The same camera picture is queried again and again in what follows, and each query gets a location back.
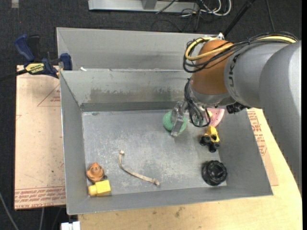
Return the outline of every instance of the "green ball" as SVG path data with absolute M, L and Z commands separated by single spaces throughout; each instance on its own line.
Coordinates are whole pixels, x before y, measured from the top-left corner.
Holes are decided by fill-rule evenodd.
M 172 117 L 172 111 L 169 111 L 168 113 L 166 113 L 163 116 L 163 119 L 162 119 L 163 126 L 168 131 L 171 131 L 172 128 L 173 128 L 173 123 L 171 121 L 171 117 Z M 188 121 L 187 121 L 186 117 L 183 117 L 183 124 L 181 126 L 180 133 L 185 130 L 185 128 L 187 127 L 187 123 L 188 123 Z

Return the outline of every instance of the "pink object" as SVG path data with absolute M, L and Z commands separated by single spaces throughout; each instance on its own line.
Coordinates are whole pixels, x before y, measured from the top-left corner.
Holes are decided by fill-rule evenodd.
M 223 116 L 224 116 L 225 109 L 222 109 L 222 108 L 207 108 L 207 110 L 212 113 L 210 125 L 213 126 L 213 127 L 217 127 L 218 124 L 221 122 Z

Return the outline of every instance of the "yellow block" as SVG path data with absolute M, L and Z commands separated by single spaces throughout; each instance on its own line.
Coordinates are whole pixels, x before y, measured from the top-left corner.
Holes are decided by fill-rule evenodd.
M 88 187 L 88 194 L 90 196 L 102 196 L 111 192 L 109 180 L 96 182 L 94 185 Z

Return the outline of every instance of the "yellow label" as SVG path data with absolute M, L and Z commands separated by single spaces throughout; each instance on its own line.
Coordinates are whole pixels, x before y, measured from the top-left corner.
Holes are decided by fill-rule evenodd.
M 39 71 L 42 71 L 44 70 L 44 64 L 42 63 L 31 63 L 29 65 L 27 65 L 25 67 L 25 69 L 28 71 L 28 72 L 31 72 L 32 74 L 36 73 L 36 72 L 39 72 Z

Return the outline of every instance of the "yellow cable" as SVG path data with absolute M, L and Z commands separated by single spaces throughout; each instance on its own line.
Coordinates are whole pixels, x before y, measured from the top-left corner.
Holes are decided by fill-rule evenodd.
M 186 52 L 185 52 L 185 57 L 188 59 L 188 60 L 197 60 L 197 59 L 201 59 L 201 58 L 204 58 L 205 56 L 208 56 L 210 54 L 213 54 L 213 53 L 216 53 L 216 52 L 221 52 L 221 51 L 224 51 L 226 49 L 228 49 L 230 46 L 232 45 L 225 45 L 221 48 L 217 48 L 217 49 L 214 49 L 214 50 L 211 50 L 207 53 L 204 53 L 204 54 L 201 54 L 201 55 L 198 55 L 198 56 L 189 56 L 189 52 L 191 51 L 191 49 L 199 44 L 201 41 L 209 41 L 209 40 L 216 40 L 217 38 L 214 38 L 214 37 L 200 37 L 198 39 L 196 39 L 193 43 L 190 44 L 190 46 L 187 48 Z M 257 40 L 266 40 L 266 39 L 280 39 L 280 40 L 284 40 L 286 42 L 289 42 L 289 43 L 295 43 L 296 41 L 294 39 L 291 39 L 291 38 L 288 38 L 288 37 L 284 37 L 284 36 L 267 36 L 267 37 L 264 37 L 264 38 L 260 38 L 260 39 L 257 39 Z
M 289 43 L 295 43 L 296 41 L 294 39 L 291 39 L 289 37 L 285 37 L 285 36 L 267 36 L 267 37 L 263 37 L 257 40 L 264 40 L 264 39 L 280 39 L 280 40 L 284 40 L 287 41 Z

